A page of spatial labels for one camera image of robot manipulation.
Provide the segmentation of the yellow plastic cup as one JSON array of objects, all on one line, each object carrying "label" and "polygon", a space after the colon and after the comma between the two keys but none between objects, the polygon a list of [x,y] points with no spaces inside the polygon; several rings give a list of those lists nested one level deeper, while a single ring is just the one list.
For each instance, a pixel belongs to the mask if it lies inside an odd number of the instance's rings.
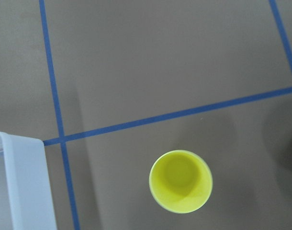
[{"label": "yellow plastic cup", "polygon": [[188,150],[161,155],[151,167],[148,184],[153,199],[165,210],[187,214],[210,198],[213,177],[208,164]]}]

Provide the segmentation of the clear plastic storage box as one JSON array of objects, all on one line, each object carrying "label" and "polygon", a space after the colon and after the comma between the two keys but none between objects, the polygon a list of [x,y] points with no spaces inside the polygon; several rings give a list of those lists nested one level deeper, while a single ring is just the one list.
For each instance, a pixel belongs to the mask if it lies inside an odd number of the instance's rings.
[{"label": "clear plastic storage box", "polygon": [[56,230],[44,143],[0,132],[0,230]]}]

